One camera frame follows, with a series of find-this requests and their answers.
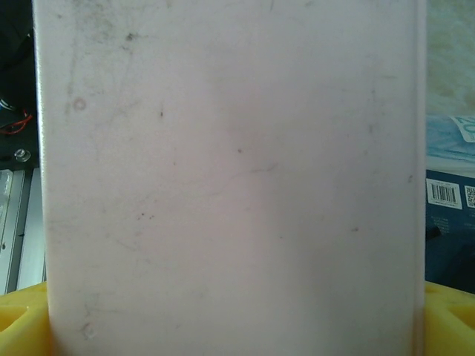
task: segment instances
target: red wire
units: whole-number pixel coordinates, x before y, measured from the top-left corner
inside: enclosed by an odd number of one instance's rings
[[[21,125],[20,128],[17,128],[16,130],[14,131],[6,131],[6,130],[0,130],[0,134],[2,135],[15,135],[19,132],[22,132],[24,130],[24,128],[27,127],[27,123],[33,118],[33,115],[27,115],[27,112],[24,111],[24,115],[26,116],[23,120],[20,120],[18,122],[15,122],[13,124],[10,124],[8,126],[6,126],[5,128],[6,129],[14,129],[16,126],[19,126]]]

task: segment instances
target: smudge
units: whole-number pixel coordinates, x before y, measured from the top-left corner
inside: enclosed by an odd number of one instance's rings
[[[137,34],[130,32],[130,33],[127,35],[127,37],[125,37],[125,40],[130,42],[130,41],[135,40],[136,38],[137,38]]]
[[[84,336],[84,340],[94,339],[97,335],[96,330],[94,330],[91,323],[84,324],[81,328],[81,334]]]
[[[75,111],[83,111],[86,109],[86,101],[83,98],[76,98],[73,103],[73,108]]]
[[[377,129],[377,124],[369,124],[368,125],[368,132],[370,134],[373,134],[373,132],[375,131],[375,129]]]

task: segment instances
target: barcode label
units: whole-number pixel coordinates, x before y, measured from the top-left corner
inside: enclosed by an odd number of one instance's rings
[[[465,197],[467,198],[467,206],[475,208],[475,187],[465,186]]]
[[[458,184],[426,179],[429,204],[462,210],[462,198]]]

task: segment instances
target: dark spot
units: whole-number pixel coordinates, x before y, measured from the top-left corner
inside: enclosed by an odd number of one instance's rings
[[[376,129],[376,124],[369,124],[368,125],[368,132],[372,134],[374,130]]]
[[[137,38],[137,35],[136,35],[136,34],[134,34],[134,33],[129,33],[129,34],[127,35],[127,37],[125,37],[125,40],[130,42],[130,41],[135,40],[136,38]]]
[[[73,103],[73,108],[75,111],[83,111],[86,109],[86,101],[83,98],[76,98]]]

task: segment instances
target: white label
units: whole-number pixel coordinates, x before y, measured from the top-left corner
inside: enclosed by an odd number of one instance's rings
[[[463,139],[469,143],[475,143],[475,117],[451,116],[451,119],[460,130]]]
[[[462,198],[458,184],[426,179],[429,204],[462,210]]]

